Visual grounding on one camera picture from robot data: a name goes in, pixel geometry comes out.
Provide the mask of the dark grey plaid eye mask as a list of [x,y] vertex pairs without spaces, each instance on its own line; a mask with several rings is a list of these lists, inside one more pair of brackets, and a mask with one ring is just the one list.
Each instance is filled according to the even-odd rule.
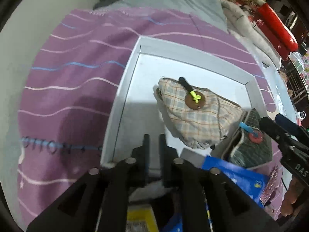
[[222,159],[246,169],[270,163],[273,159],[271,138],[263,134],[261,141],[253,142],[249,135],[249,132],[238,127],[222,154]]

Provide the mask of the blue steam eye mask packet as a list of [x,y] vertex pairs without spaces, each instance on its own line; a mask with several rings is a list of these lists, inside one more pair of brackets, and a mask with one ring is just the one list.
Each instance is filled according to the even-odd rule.
[[237,186],[239,186],[255,203],[264,207],[261,201],[269,177],[254,171],[246,170],[219,158],[206,156],[201,166],[203,170],[218,168]]

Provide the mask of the beige plaid eye mask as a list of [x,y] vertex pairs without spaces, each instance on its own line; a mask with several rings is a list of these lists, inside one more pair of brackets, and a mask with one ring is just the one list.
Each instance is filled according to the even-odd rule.
[[157,95],[181,141],[192,149],[214,147],[239,123],[243,109],[207,88],[191,86],[185,78],[161,78]]

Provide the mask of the yellow packet with QR code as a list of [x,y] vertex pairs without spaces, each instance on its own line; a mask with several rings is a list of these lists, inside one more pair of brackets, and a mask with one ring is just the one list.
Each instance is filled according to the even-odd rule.
[[159,232],[151,205],[142,204],[128,207],[126,231]]

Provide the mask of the white shallow cardboard box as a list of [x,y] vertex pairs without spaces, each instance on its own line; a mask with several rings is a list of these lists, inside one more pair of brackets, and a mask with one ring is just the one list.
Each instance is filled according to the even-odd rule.
[[102,148],[101,165],[112,167],[141,146],[150,136],[150,169],[158,170],[159,136],[178,154],[185,145],[179,140],[168,115],[155,97],[161,78],[184,77],[190,85],[207,88],[244,109],[267,110],[253,75],[209,53],[181,44],[140,37],[127,62],[114,99]]

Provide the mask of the white quilted duvet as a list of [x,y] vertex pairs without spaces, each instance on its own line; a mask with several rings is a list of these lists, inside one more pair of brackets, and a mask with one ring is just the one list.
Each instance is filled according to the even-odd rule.
[[254,59],[265,68],[281,68],[282,59],[266,36],[258,29],[256,23],[252,23],[248,14],[238,5],[228,0],[219,0],[226,16],[227,28],[237,40],[239,40]]

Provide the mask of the purple striped bed sheet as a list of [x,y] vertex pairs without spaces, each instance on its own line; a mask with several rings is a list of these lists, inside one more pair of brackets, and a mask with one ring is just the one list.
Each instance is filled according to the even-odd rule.
[[242,68],[256,77],[267,110],[275,111],[261,68],[224,19],[151,7],[74,10],[38,52],[21,96],[17,200],[26,225],[99,165],[116,91],[140,36],[197,48]]

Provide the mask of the grey fleece blanket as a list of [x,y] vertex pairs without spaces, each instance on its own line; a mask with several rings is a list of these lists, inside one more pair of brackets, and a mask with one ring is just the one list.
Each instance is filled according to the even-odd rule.
[[227,32],[226,16],[219,0],[100,0],[94,5],[93,9],[119,9],[122,7],[178,10],[197,16],[199,19]]

